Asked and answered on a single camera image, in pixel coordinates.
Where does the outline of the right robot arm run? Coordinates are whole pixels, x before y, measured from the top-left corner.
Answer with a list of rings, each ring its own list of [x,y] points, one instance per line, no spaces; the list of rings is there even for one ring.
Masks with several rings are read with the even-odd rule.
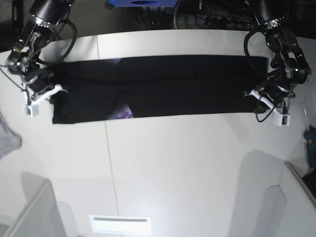
[[[18,86],[26,95],[26,104],[30,106],[39,97],[45,98],[53,90],[62,90],[61,86],[51,83],[54,77],[51,67],[62,63],[69,55],[77,39],[75,24],[65,15],[70,12],[73,0],[36,0],[29,13],[32,17],[27,21],[18,41],[13,45],[4,67],[21,78],[24,88]],[[59,37],[54,26],[62,23],[72,30],[71,43],[66,52],[55,61],[47,62],[40,59],[41,51]]]

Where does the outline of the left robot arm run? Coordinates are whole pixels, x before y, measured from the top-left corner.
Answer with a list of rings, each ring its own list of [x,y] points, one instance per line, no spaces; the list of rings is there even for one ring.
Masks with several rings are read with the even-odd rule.
[[[297,42],[287,18],[288,4],[284,0],[247,0],[245,4],[253,12],[257,26],[244,38],[245,56],[250,59],[248,42],[256,33],[262,33],[269,50],[274,53],[270,63],[271,72],[263,72],[250,63],[252,69],[263,79],[255,89],[259,94],[254,113],[267,111],[263,99],[268,99],[275,109],[279,105],[285,108],[285,98],[288,98],[296,86],[308,81],[312,70],[305,59],[304,53]]]

